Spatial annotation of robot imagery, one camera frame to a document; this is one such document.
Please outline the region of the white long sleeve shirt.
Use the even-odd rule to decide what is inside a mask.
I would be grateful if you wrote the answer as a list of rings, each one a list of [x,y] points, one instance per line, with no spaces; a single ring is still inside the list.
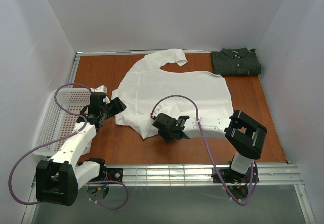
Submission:
[[[166,64],[187,64],[181,49],[145,55],[122,79],[112,97],[127,107],[115,117],[118,125],[130,126],[143,139],[158,134],[151,115],[164,113],[172,118],[190,116],[224,120],[233,115],[231,95],[225,79],[207,71],[166,72]]]

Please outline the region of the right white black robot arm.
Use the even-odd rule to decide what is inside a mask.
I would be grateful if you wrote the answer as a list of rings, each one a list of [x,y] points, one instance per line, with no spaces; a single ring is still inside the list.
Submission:
[[[164,113],[154,114],[152,118],[152,125],[166,142],[198,137],[227,139],[236,149],[228,172],[240,178],[246,175],[254,160],[261,158],[267,135],[265,126],[240,110],[224,120],[197,120],[190,116],[176,119]]]

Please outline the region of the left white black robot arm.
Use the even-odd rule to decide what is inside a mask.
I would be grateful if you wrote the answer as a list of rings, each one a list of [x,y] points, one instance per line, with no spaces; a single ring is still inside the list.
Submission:
[[[71,206],[81,187],[90,181],[107,179],[104,159],[90,158],[82,163],[78,160],[90,148],[105,120],[126,108],[118,97],[109,100],[104,92],[90,94],[90,103],[78,114],[73,136],[49,160],[40,161],[36,167],[38,201]]]

